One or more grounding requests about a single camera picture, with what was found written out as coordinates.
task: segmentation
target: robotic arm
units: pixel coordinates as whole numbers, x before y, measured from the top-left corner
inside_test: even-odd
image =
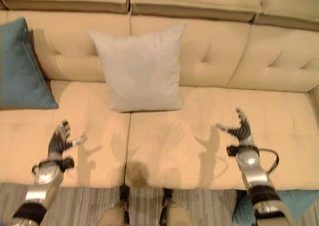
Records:
[[[248,194],[251,195],[255,209],[256,225],[258,226],[294,226],[289,208],[284,204],[269,177],[269,174],[279,163],[278,154],[269,149],[259,149],[254,145],[250,125],[245,114],[236,109],[240,118],[239,128],[229,128],[222,124],[216,127],[238,138],[238,146],[228,146],[227,154],[236,157],[237,164],[242,172],[242,178]],[[265,171],[260,165],[259,151],[265,150],[276,154],[277,159],[273,166]]]
[[[39,226],[46,211],[54,202],[58,187],[66,169],[74,167],[72,158],[62,159],[62,153],[72,146],[83,143],[86,137],[68,141],[70,126],[67,121],[58,125],[49,143],[47,160],[32,168],[35,182],[27,191],[25,201],[14,213],[7,226]]]

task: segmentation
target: white pillow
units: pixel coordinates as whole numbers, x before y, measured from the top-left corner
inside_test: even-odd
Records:
[[[160,33],[114,37],[88,30],[118,112],[176,110],[180,44],[186,24]]]

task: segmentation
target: black cable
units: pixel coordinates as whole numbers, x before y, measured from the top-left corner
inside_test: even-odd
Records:
[[[271,153],[273,153],[273,154],[276,155],[276,161],[273,163],[273,165],[272,165],[272,166],[270,167],[270,169],[267,171],[267,173],[270,174],[271,172],[273,172],[273,171],[277,168],[277,166],[278,166],[278,164],[279,164],[279,155],[278,155],[277,152],[275,152],[274,150],[270,150],[270,149],[263,149],[263,148],[261,148],[261,149],[259,149],[259,151],[268,151],[268,152],[271,152]]]

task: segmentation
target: blue pillow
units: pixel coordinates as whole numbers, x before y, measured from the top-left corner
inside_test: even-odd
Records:
[[[277,193],[281,200],[288,205],[294,219],[304,215],[306,210],[314,203],[316,198],[319,197],[319,190],[287,190],[278,191]],[[249,195],[243,197],[235,208],[233,221],[245,226],[255,224],[255,211]]]
[[[0,25],[0,109],[56,108],[35,60],[25,19]]]

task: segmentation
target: striped carpet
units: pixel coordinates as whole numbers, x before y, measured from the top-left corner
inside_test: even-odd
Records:
[[[0,185],[0,216],[7,222],[23,201],[27,186]],[[119,189],[63,188],[48,211],[43,226],[96,226],[104,211],[119,198]],[[131,189],[130,219],[133,226],[158,226],[162,190]],[[234,226],[232,212],[236,191],[175,190],[173,199],[190,211],[194,226]],[[319,226],[319,200],[296,226]]]

